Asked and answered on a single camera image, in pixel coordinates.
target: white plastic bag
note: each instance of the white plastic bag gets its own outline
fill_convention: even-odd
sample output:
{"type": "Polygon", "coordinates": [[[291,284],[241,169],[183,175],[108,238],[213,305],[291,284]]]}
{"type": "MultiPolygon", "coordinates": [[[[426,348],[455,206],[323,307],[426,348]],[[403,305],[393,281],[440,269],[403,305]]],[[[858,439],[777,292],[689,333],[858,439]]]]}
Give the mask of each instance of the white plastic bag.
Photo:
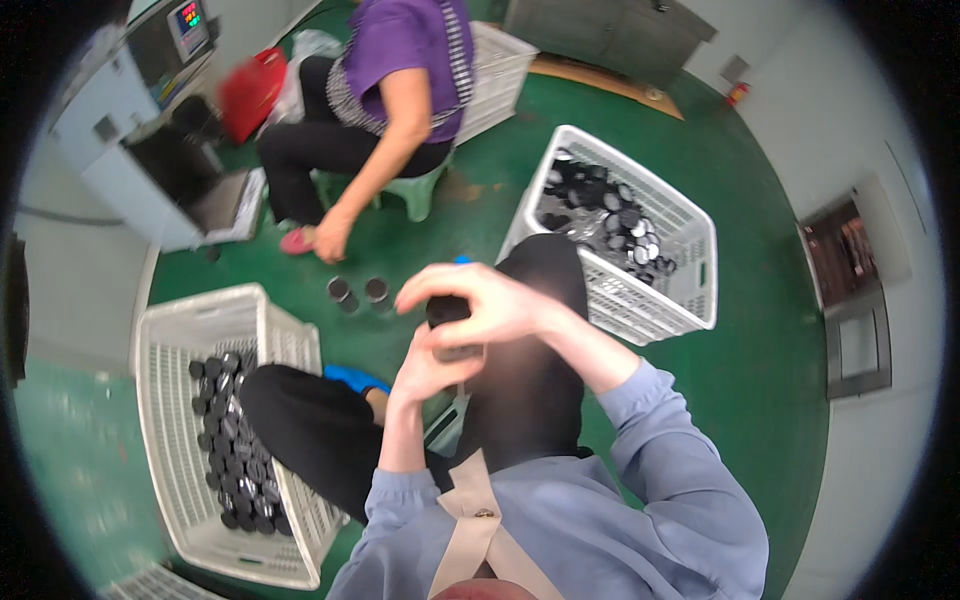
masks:
{"type": "Polygon", "coordinates": [[[294,34],[294,56],[287,63],[283,87],[257,137],[275,123],[298,123],[303,120],[303,91],[300,89],[300,63],[303,59],[312,56],[335,59],[342,51],[343,46],[336,37],[319,29],[307,29],[294,34]]]}

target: pink slipper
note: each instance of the pink slipper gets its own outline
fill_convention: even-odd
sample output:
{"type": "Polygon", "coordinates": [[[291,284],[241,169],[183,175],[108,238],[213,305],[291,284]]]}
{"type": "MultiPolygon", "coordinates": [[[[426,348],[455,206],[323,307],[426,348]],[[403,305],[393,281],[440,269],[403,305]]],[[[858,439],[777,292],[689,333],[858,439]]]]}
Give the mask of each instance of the pink slipper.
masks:
{"type": "Polygon", "coordinates": [[[280,251],[291,256],[306,254],[313,251],[313,243],[303,239],[303,228],[296,228],[280,240],[280,251]]]}

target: person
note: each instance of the person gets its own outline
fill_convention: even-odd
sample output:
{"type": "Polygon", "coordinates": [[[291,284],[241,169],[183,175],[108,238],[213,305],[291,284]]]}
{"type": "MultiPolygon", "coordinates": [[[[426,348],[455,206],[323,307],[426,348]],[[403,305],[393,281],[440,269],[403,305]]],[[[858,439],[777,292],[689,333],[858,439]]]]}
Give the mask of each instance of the person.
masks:
{"type": "Polygon", "coordinates": [[[529,237],[496,269],[429,266],[396,310],[443,295],[467,298],[471,316],[417,329],[385,406],[374,386],[281,366],[241,391],[274,456],[367,525],[329,598],[760,597],[768,541],[756,508],[673,377],[587,321],[570,241],[529,237]],[[434,359],[433,348],[465,345],[486,345],[485,357],[434,359]],[[421,404],[464,380],[455,454],[425,452],[421,404]],[[578,445],[585,383],[642,511],[578,445]]]}
{"type": "Polygon", "coordinates": [[[268,127],[257,151],[280,249],[346,255],[360,211],[390,182],[443,164],[472,96],[473,38],[463,0],[364,0],[336,60],[300,64],[304,119],[268,127]],[[355,174],[324,214],[310,171],[355,174]]]}

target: red object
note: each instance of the red object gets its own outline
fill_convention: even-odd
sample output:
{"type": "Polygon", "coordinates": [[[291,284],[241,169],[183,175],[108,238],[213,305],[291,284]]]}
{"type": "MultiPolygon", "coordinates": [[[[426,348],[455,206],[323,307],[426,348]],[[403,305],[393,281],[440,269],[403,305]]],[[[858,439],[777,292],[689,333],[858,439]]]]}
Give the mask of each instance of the red object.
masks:
{"type": "Polygon", "coordinates": [[[291,256],[306,254],[313,251],[313,244],[303,239],[303,228],[296,228],[280,240],[280,251],[291,256]]]}
{"type": "Polygon", "coordinates": [[[743,82],[740,82],[739,84],[735,85],[732,90],[730,90],[729,94],[727,94],[727,104],[735,107],[736,103],[743,100],[749,93],[750,84],[744,84],[743,82]]]}
{"type": "Polygon", "coordinates": [[[233,69],[217,89],[224,129],[242,144],[267,120],[287,75],[287,59],[279,48],[265,50],[233,69]]]}

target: sleeve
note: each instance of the sleeve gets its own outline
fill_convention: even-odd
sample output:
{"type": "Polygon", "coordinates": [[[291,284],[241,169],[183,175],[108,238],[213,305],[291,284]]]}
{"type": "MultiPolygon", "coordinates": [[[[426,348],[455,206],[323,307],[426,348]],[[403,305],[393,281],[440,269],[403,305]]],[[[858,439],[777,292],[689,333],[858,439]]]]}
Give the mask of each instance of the sleeve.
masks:
{"type": "Polygon", "coordinates": [[[360,541],[350,555],[355,561],[367,548],[388,538],[409,523],[423,509],[436,506],[440,489],[428,469],[413,473],[373,472],[373,485],[367,496],[367,523],[360,541]]]}
{"type": "Polygon", "coordinates": [[[645,360],[598,400],[616,429],[611,456],[660,541],[730,598],[763,593],[769,541],[754,503],[691,422],[674,378],[645,360]]]}
{"type": "Polygon", "coordinates": [[[350,51],[348,70],[359,95],[394,71],[427,68],[424,28],[402,3],[377,2],[364,17],[350,51]]]}

